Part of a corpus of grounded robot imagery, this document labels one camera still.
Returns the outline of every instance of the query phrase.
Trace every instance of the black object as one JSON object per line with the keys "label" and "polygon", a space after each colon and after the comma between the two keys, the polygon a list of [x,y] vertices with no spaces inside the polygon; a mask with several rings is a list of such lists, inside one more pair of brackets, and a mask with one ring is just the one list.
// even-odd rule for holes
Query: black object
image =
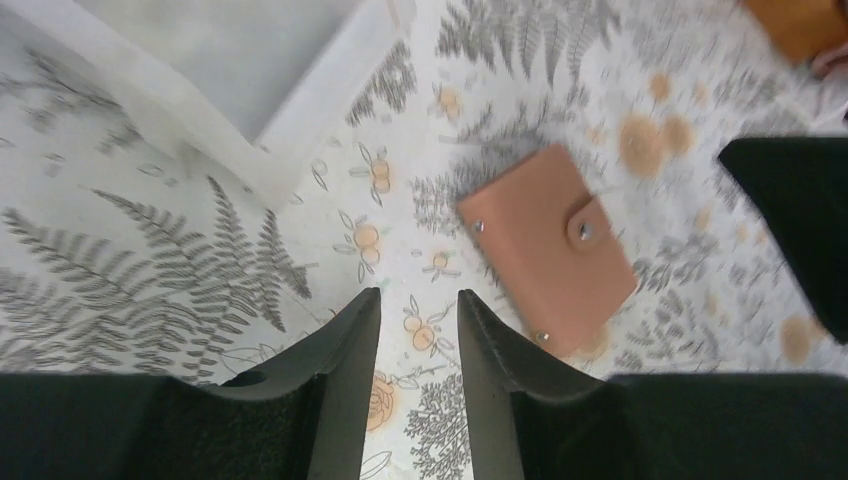
{"label": "black object", "polygon": [[359,478],[380,291],[220,387],[0,375],[0,477]]}
{"label": "black object", "polygon": [[470,290],[459,350],[475,478],[848,478],[848,381],[618,375],[548,355]]}
{"label": "black object", "polygon": [[718,158],[759,208],[821,324],[848,342],[848,138],[742,138]]}

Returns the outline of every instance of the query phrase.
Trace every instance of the leather pouch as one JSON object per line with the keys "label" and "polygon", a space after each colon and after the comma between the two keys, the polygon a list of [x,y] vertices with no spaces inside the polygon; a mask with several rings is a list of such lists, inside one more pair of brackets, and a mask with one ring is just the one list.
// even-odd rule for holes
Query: leather pouch
{"label": "leather pouch", "polygon": [[459,211],[533,338],[553,355],[573,353],[636,289],[600,200],[561,145],[513,166]]}

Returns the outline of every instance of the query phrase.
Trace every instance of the wallet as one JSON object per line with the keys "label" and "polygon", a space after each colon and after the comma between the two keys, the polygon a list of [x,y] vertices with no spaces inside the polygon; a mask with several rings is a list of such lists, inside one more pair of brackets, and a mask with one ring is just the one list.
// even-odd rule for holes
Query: wallet
{"label": "wallet", "polygon": [[509,168],[459,212],[548,353],[574,353],[636,289],[601,201],[562,145]]}

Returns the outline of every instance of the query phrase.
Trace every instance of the brown object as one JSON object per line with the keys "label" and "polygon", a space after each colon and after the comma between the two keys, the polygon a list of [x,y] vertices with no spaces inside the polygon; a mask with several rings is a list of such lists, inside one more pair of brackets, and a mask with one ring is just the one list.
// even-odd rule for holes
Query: brown object
{"label": "brown object", "polygon": [[838,0],[745,0],[772,43],[796,65],[848,41]]}
{"label": "brown object", "polygon": [[573,353],[636,288],[600,200],[561,145],[510,168],[459,211],[549,353]]}

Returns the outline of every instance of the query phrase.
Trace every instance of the table surface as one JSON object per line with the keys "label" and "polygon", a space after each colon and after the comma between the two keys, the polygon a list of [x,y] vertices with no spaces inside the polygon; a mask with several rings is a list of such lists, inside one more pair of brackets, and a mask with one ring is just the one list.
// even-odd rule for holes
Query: table surface
{"label": "table surface", "polygon": [[599,377],[844,374],[714,158],[739,135],[843,135],[848,87],[790,70],[737,3],[419,2],[277,212],[216,164],[159,155],[111,100],[0,32],[0,368],[222,382],[376,285],[362,478],[472,478],[457,291],[522,327],[455,200],[561,142],[640,278],[563,361]]}

